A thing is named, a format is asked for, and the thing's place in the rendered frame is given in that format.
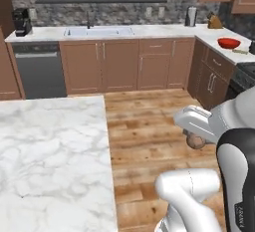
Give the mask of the black coffee machine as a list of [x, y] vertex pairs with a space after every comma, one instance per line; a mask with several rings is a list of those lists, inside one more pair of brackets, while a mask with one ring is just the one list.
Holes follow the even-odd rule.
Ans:
[[15, 35], [24, 37], [32, 30], [29, 10], [27, 8], [17, 8], [12, 12], [12, 19], [15, 26]]

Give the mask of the brown egg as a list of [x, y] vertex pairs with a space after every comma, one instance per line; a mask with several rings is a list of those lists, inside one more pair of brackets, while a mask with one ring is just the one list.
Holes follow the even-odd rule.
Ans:
[[186, 138], [186, 142], [193, 149], [200, 149], [205, 145], [205, 140], [193, 133]]

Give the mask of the wooden knife block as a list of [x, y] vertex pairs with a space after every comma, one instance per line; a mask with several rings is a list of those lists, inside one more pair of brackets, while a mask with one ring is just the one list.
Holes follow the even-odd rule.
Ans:
[[208, 13], [207, 19], [208, 19], [208, 24], [207, 24], [208, 29], [222, 29], [223, 28], [220, 19], [213, 12]]

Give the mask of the brown tall cupboard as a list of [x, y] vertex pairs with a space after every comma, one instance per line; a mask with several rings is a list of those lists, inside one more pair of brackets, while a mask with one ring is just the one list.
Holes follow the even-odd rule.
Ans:
[[12, 1], [0, 0], [0, 101], [25, 98], [13, 50], [5, 39], [15, 30]]

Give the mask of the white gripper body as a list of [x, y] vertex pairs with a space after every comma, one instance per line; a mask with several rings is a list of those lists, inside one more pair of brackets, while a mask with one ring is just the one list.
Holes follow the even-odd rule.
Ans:
[[197, 106], [188, 106], [177, 112], [174, 116], [174, 123], [181, 128], [197, 134], [198, 136], [216, 143], [218, 137], [209, 126], [209, 118], [212, 113]]

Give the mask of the dark brown base cupboard run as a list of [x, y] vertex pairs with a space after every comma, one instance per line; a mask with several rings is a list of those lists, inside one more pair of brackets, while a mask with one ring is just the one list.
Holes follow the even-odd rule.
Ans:
[[207, 110], [226, 100], [234, 64], [200, 40], [194, 44], [187, 90]]

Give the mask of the red bowl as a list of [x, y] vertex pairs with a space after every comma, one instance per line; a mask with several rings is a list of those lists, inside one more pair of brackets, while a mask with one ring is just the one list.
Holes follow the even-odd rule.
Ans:
[[219, 38], [217, 42], [221, 48], [230, 50], [237, 48], [241, 44], [239, 40], [233, 38]]

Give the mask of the black cooker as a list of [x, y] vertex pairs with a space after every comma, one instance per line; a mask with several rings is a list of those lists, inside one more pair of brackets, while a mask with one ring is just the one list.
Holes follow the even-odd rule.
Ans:
[[255, 86], [255, 62], [238, 63], [230, 79], [227, 99], [234, 99], [240, 93]]

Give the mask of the grey dishwasher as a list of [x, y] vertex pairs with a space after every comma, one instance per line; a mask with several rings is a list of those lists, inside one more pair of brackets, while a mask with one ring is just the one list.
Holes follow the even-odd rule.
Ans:
[[57, 41], [12, 44], [27, 100], [67, 96]]

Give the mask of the white sink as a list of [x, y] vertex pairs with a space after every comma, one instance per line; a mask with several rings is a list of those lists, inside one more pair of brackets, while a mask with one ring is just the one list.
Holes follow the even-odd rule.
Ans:
[[64, 35], [66, 37], [103, 37], [103, 36], [131, 36], [131, 27], [68, 27]]

